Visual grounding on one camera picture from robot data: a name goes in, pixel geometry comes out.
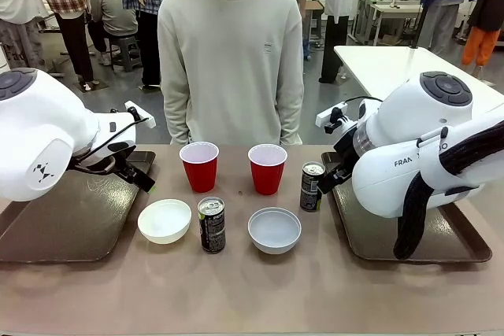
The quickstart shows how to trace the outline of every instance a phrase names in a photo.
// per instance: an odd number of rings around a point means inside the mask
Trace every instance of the red cup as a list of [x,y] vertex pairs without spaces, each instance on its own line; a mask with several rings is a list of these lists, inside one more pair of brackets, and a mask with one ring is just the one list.
[[287,151],[277,145],[258,145],[249,150],[250,169],[255,190],[270,196],[278,191]]
[[194,192],[205,193],[215,186],[219,148],[209,142],[194,142],[180,151],[180,159]]

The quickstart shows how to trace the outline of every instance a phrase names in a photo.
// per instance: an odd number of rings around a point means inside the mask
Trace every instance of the tray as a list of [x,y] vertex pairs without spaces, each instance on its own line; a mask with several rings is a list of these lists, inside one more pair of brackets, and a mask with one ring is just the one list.
[[[133,152],[128,161],[147,173],[155,153]],[[116,245],[136,186],[115,175],[68,171],[45,196],[11,202],[0,214],[0,261],[96,261]]]
[[[326,170],[339,163],[337,153],[323,153]],[[397,220],[376,216],[358,202],[351,180],[337,186],[328,200],[338,209],[352,252],[364,260],[404,263],[483,263],[491,249],[455,204],[427,211],[424,237],[411,258],[397,260],[393,254]]]

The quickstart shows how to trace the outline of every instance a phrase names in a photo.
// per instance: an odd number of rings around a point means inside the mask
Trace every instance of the black can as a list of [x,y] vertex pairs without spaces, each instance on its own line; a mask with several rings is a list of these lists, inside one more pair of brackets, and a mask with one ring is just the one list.
[[219,253],[226,246],[224,201],[217,197],[203,198],[198,204],[198,217],[203,249]]
[[316,212],[321,208],[322,192],[317,188],[319,180],[324,177],[325,167],[311,161],[302,166],[300,205],[307,212]]

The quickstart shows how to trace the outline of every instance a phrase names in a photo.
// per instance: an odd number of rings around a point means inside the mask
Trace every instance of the man in gray sweatshirt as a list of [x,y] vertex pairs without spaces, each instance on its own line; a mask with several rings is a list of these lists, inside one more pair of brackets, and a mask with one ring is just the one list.
[[91,0],[93,20],[87,25],[94,47],[100,52],[98,62],[111,65],[105,39],[135,35],[138,31],[135,11],[123,9],[122,0]]

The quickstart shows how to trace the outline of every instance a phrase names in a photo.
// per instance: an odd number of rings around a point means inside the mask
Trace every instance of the orange pants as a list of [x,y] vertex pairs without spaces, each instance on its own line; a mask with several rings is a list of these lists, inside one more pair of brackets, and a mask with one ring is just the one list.
[[472,27],[469,39],[465,44],[464,55],[462,57],[463,65],[470,65],[476,58],[478,66],[485,66],[494,51],[495,44],[501,31],[484,31]]

